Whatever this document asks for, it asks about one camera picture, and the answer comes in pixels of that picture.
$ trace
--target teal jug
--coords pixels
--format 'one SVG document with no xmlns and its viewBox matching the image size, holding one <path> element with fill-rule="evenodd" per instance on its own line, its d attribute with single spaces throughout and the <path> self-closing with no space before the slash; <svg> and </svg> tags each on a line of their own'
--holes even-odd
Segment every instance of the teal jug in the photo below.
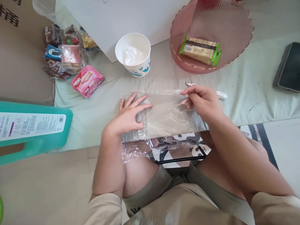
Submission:
<svg viewBox="0 0 300 225">
<path fill-rule="evenodd" d="M 0 156 L 0 166 L 62 148 L 72 118 L 68 108 L 0 101 L 0 147 L 25 144 L 19 152 Z"/>
</svg>

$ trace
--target white paper cup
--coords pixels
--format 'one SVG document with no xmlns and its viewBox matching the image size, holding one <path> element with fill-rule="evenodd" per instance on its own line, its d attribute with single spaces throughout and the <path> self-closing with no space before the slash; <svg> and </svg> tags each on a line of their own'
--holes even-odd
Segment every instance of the white paper cup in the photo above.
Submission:
<svg viewBox="0 0 300 225">
<path fill-rule="evenodd" d="M 137 55 L 136 63 L 126 64 L 126 52 L 128 47 L 134 47 L 142 54 Z M 122 63 L 128 72 L 134 77 L 143 77 L 150 70 L 150 41 L 140 33 L 129 33 L 123 36 L 117 43 L 115 53 L 118 61 Z"/>
</svg>

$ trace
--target pink snack package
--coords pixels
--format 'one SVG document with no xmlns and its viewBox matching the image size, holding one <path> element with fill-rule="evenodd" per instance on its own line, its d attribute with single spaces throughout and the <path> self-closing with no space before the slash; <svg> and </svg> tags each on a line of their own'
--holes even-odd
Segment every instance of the pink snack package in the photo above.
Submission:
<svg viewBox="0 0 300 225">
<path fill-rule="evenodd" d="M 88 98 L 102 81 L 104 81 L 104 76 L 94 67 L 87 65 L 72 80 L 71 85 L 83 97 Z"/>
</svg>

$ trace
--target pink basket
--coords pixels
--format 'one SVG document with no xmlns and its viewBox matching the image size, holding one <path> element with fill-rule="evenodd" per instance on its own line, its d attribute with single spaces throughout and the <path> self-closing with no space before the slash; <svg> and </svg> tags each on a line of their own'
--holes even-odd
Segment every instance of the pink basket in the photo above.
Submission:
<svg viewBox="0 0 300 225">
<path fill-rule="evenodd" d="M 235 60 L 249 45 L 254 27 L 249 11 L 232 0 L 192 0 L 175 16 L 170 48 L 175 63 L 184 71 L 205 74 Z M 220 42 L 222 54 L 216 66 L 179 54 L 186 36 Z"/>
</svg>

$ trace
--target hand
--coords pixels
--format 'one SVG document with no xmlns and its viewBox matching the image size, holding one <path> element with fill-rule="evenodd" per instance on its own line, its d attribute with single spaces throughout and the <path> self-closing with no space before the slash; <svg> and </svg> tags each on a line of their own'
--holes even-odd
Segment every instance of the hand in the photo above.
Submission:
<svg viewBox="0 0 300 225">
<path fill-rule="evenodd" d="M 144 95 L 133 102 L 136 95 L 136 93 L 133 93 L 126 103 L 124 98 L 121 99 L 118 115 L 105 127 L 107 132 L 120 135 L 132 130 L 141 130 L 144 128 L 142 122 L 137 123 L 135 121 L 135 116 L 144 109 L 152 107 L 152 105 L 139 105 L 139 103 L 147 98 L 147 95 Z"/>
<path fill-rule="evenodd" d="M 187 104 L 188 109 L 194 106 L 197 114 L 205 122 L 209 123 L 225 116 L 219 97 L 213 88 L 193 85 L 181 93 L 181 95 L 186 94 L 188 98 L 182 101 L 182 104 Z"/>
</svg>

